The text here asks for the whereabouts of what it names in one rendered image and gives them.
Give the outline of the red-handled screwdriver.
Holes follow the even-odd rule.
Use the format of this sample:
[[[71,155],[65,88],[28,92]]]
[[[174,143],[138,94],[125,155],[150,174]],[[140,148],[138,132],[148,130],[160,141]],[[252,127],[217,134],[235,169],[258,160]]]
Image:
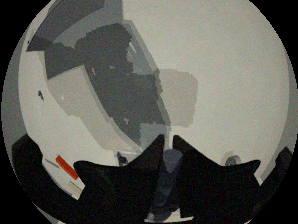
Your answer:
[[[67,163],[65,163],[65,160],[63,160],[63,157],[57,156],[56,159],[57,163],[59,163],[61,168],[64,168],[64,171],[68,173],[69,176],[72,176],[72,179],[77,180],[77,173],[76,171],[73,171],[73,168],[69,167]]]

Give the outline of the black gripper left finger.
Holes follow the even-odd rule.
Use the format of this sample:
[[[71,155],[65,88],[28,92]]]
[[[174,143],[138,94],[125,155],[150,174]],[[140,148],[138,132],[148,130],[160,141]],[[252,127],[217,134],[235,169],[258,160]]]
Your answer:
[[[160,175],[164,137],[165,135],[158,136],[140,156],[124,167],[110,167],[80,160],[73,164],[74,171],[84,185],[140,200],[141,214],[145,214],[146,220]]]

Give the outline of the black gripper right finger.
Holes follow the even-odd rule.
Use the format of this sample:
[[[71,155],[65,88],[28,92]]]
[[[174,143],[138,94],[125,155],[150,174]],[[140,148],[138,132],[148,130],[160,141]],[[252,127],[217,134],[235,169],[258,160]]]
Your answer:
[[[254,175],[261,165],[261,161],[253,160],[222,167],[194,149],[193,145],[181,139],[180,135],[173,136],[173,149],[184,155],[176,177],[180,218],[192,217],[193,212],[208,202],[222,186],[230,185],[251,173]]]

